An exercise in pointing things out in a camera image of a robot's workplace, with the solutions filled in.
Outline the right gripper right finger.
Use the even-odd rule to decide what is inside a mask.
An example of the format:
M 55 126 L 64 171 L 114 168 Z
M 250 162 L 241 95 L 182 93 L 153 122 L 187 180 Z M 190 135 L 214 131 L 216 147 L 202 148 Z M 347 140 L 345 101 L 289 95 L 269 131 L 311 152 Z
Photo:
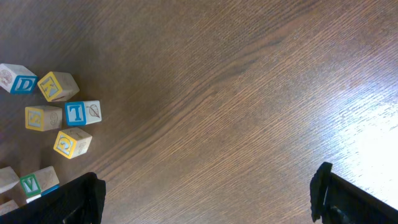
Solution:
M 332 173 L 323 162 L 310 181 L 312 221 L 322 223 L 397 223 L 397 210 Z

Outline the yellow C block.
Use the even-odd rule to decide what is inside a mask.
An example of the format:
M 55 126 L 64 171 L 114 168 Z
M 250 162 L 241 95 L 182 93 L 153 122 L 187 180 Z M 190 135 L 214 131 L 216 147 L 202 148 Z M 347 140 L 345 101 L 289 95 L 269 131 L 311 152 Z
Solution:
M 13 210 L 18 209 L 19 206 L 14 200 L 10 200 L 2 205 L 0 205 L 0 216 L 3 216 Z

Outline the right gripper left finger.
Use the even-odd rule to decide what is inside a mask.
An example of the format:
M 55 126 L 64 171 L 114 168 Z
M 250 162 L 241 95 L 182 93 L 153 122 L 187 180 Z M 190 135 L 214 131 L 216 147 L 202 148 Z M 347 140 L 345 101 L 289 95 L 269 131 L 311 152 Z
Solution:
M 94 172 L 1 216 L 1 223 L 101 223 L 106 182 Z

